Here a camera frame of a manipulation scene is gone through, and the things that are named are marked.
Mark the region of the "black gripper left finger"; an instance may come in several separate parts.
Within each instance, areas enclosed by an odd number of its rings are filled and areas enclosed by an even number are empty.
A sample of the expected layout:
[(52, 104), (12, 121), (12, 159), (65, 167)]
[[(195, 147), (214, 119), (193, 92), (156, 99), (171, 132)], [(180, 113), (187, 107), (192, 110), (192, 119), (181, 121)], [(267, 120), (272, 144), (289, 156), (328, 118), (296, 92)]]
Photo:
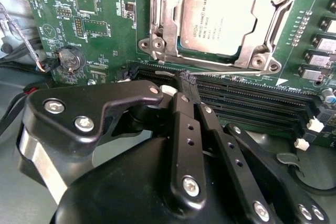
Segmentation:
[(97, 146), (144, 130), (169, 138), (172, 158), (164, 194), (180, 214), (193, 214), (206, 202), (196, 78), (171, 73), (158, 87), (149, 80), (42, 89), (26, 100), (18, 150), (20, 170), (43, 182), (56, 203), (70, 185), (93, 170)]

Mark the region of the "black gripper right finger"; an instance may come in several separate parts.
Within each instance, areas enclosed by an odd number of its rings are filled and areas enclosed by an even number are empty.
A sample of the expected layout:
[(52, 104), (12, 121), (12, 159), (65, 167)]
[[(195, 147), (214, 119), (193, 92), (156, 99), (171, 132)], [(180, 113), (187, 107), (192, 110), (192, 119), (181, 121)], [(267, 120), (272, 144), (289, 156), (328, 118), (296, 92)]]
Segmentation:
[(194, 75), (187, 75), (187, 83), (201, 126), (224, 161), (243, 223), (330, 222), (322, 207), (246, 131), (220, 125), (214, 111), (201, 102)]

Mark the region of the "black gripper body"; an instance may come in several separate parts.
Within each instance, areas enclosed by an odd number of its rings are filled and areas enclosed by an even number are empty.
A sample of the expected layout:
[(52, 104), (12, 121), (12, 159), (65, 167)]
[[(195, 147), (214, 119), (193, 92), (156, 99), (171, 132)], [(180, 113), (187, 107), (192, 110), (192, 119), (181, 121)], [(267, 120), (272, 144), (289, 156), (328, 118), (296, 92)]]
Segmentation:
[(63, 195), (54, 223), (237, 223), (232, 188), (224, 169), (205, 156), (207, 201), (184, 219), (163, 199), (171, 143), (144, 141), (77, 179)]

